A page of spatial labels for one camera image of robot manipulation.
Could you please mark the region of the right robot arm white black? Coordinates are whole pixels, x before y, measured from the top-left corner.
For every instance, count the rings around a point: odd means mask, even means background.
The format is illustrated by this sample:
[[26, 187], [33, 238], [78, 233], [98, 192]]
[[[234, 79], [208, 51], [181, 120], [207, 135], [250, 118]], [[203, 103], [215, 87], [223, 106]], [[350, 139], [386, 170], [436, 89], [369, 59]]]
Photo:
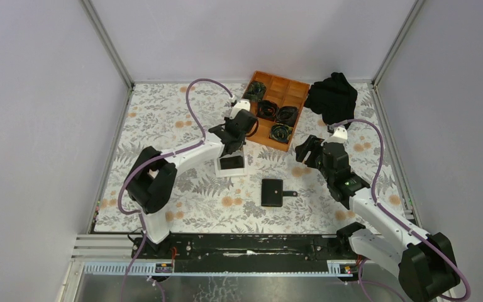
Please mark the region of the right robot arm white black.
[[337, 231], [337, 254], [364, 256], [395, 276], [412, 301], [431, 301], [460, 284], [452, 244], [442, 233], [430, 234], [377, 203], [372, 186], [356, 175], [342, 144], [314, 135], [295, 147], [296, 160], [318, 170], [331, 197], [352, 210], [378, 234], [360, 223]]

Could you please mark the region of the black leather card holder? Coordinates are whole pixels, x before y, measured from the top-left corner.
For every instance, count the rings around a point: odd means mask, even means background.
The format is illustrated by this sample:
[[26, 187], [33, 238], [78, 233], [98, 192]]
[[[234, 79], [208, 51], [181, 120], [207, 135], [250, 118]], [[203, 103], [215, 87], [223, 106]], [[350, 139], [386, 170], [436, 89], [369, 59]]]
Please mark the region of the black leather card holder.
[[282, 179], [262, 179], [260, 205], [279, 208], [283, 206], [284, 198], [299, 196], [297, 191], [285, 191]]

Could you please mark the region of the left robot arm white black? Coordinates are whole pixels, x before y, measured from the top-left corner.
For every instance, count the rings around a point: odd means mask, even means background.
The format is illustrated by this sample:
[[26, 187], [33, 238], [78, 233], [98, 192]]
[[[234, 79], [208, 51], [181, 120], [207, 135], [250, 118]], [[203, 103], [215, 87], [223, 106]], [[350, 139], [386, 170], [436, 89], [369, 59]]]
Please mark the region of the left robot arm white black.
[[257, 124], [257, 117], [242, 109], [234, 118], [208, 130], [204, 140], [172, 152], [147, 147], [131, 168], [124, 187], [131, 200], [140, 206], [141, 220], [147, 235], [146, 251], [156, 259], [170, 250], [166, 239], [170, 227], [165, 218], [166, 204], [177, 177], [200, 164], [212, 161], [218, 177], [242, 176], [247, 173], [243, 154], [246, 135]]

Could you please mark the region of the white plastic card box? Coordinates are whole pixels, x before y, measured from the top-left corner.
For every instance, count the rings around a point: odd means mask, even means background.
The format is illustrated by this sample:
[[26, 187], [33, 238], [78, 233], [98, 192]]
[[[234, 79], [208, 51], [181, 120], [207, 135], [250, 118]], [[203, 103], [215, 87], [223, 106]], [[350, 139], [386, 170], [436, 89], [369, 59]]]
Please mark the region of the white plastic card box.
[[216, 177], [241, 177], [249, 173], [249, 164], [243, 148], [224, 155], [214, 162]]

